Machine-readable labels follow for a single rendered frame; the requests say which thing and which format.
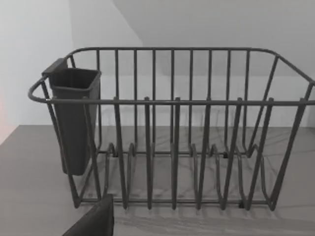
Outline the dark grey cutlery holder cup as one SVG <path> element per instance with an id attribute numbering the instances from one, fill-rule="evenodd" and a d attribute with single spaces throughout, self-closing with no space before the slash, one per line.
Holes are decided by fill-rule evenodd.
<path id="1" fill-rule="evenodd" d="M 58 99 L 99 99 L 101 72 L 93 69 L 69 68 L 66 60 L 55 60 L 43 72 L 49 78 L 52 94 Z M 80 104 L 59 104 L 60 119 L 65 132 L 65 146 L 70 173 L 84 174 L 89 162 L 88 135 L 84 107 Z"/>

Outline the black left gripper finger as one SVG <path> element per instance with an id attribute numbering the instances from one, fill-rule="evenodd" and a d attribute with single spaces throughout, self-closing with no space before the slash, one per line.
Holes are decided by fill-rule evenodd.
<path id="1" fill-rule="evenodd" d="M 113 195 L 106 194 L 62 236 L 113 236 L 114 224 Z"/>

